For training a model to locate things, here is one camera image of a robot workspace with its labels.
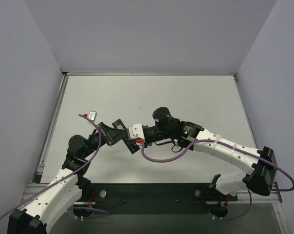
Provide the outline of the black remote control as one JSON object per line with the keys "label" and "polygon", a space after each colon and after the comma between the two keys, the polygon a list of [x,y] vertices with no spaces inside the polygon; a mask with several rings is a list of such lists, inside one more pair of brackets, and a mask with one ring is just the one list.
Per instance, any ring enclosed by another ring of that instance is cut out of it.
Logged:
{"label": "black remote control", "polygon": [[134,139],[129,137],[129,133],[125,133],[125,136],[122,138],[122,140],[131,154],[140,151],[140,147],[136,144],[136,141]]}

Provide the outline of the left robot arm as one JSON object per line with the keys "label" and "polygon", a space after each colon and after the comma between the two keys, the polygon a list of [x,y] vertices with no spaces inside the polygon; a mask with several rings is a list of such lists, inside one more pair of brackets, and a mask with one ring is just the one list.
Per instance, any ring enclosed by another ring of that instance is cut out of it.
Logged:
{"label": "left robot arm", "polygon": [[52,182],[36,195],[27,199],[23,209],[15,208],[9,216],[9,234],[48,234],[58,219],[77,200],[87,200],[91,196],[90,181],[84,178],[90,161],[104,144],[112,146],[128,137],[121,120],[112,127],[104,123],[95,124],[88,138],[74,135],[68,142],[66,159]]}

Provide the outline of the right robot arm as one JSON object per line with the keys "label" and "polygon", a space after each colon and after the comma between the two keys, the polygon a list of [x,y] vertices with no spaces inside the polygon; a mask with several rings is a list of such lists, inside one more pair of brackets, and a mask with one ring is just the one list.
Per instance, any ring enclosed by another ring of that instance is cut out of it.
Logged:
{"label": "right robot arm", "polygon": [[137,142],[150,145],[164,139],[171,139],[184,151],[188,150],[209,154],[239,168],[236,173],[214,176],[213,189],[228,195],[241,190],[269,196],[276,176],[275,154],[271,148],[249,148],[211,133],[202,126],[174,118],[169,109],[160,107],[152,117],[152,127],[135,124],[132,127]]}

